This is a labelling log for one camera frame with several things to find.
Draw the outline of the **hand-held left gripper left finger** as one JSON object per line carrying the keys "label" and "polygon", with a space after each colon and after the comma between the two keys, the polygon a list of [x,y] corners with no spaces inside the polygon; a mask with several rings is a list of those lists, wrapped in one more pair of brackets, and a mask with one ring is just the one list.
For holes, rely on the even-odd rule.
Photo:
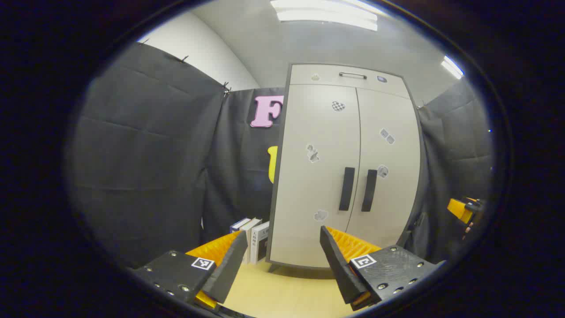
{"label": "hand-held left gripper left finger", "polygon": [[248,236],[238,230],[188,252],[167,251],[132,273],[178,303],[216,310],[225,302],[247,249]]}

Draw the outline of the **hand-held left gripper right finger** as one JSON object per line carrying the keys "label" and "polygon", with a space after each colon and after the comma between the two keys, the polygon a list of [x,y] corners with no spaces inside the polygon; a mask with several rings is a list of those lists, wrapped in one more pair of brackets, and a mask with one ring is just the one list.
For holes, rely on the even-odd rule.
{"label": "hand-held left gripper right finger", "polygon": [[380,248],[328,226],[320,228],[320,246],[345,304],[354,311],[411,290],[444,264],[395,244]]}

